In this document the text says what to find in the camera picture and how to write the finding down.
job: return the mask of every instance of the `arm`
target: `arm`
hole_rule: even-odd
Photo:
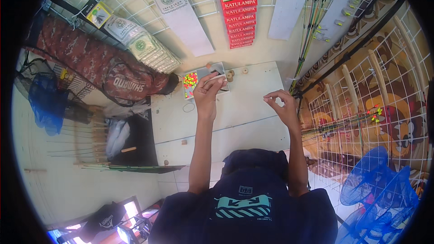
[[[279,106],[276,98],[284,103]],[[307,166],[303,154],[301,130],[296,112],[295,99],[283,89],[264,96],[264,101],[276,111],[281,121],[288,127],[290,132],[290,160],[288,162],[288,192],[290,196],[299,197],[308,192],[307,189]]]
[[[223,78],[205,84],[217,73],[203,77],[194,88],[193,95],[198,110],[198,124],[194,140],[194,152],[188,174],[188,192],[200,194],[210,187],[211,137],[216,118],[216,94],[227,84]]]

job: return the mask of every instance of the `white table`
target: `white table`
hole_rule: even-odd
[[[267,93],[283,89],[276,62],[232,69],[230,93],[217,96],[211,156],[220,162],[237,149],[286,150],[290,146],[287,127],[264,101]],[[197,111],[194,101],[184,99],[182,85],[169,96],[153,96],[152,127],[158,164],[188,165],[196,133]]]

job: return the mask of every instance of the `blue fishing net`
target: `blue fishing net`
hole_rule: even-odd
[[[68,92],[57,89],[56,75],[38,73],[29,88],[29,102],[35,113],[36,125],[48,135],[60,134],[68,106]]]
[[[363,207],[339,227],[336,243],[386,244],[395,239],[419,202],[408,180],[410,167],[394,172],[387,166],[387,150],[376,147],[354,167],[342,186],[341,203]]]

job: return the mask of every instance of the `cardboard sheet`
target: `cardboard sheet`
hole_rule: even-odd
[[[276,0],[268,38],[289,40],[305,0]]]
[[[167,25],[195,57],[214,53],[188,0],[154,0]]]

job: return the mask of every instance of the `fingers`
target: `fingers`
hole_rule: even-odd
[[[278,103],[276,103],[276,99],[269,99],[269,98],[264,98],[264,101],[272,108],[274,109],[274,111],[276,111],[276,113],[279,114],[280,110],[282,109],[281,106],[279,106]]]
[[[290,99],[291,95],[285,92],[283,89],[276,90],[264,96],[264,98],[276,98],[279,97],[283,102]]]
[[[205,85],[203,86],[203,89],[209,90],[211,87],[217,82],[218,79],[209,80]]]
[[[221,77],[221,78],[215,79],[215,80],[217,80],[217,81],[214,83],[214,85],[208,91],[212,95],[216,95],[217,92],[222,88],[224,77]]]
[[[203,86],[203,89],[205,89],[205,90],[209,90],[209,89],[211,89],[211,87],[214,85],[214,83],[217,82],[217,80],[218,80],[218,79],[209,80],[209,81],[208,81],[208,82]],[[226,86],[226,84],[227,84],[227,81],[223,81],[223,83],[221,84],[220,89],[223,88],[224,86]]]
[[[217,75],[218,75],[218,72],[214,72],[214,73],[210,73],[209,75],[204,76],[203,78],[201,78],[199,80],[199,83],[196,85],[196,87],[203,88],[203,86],[205,85],[205,82],[207,82],[208,80],[210,80],[213,77],[216,77]]]

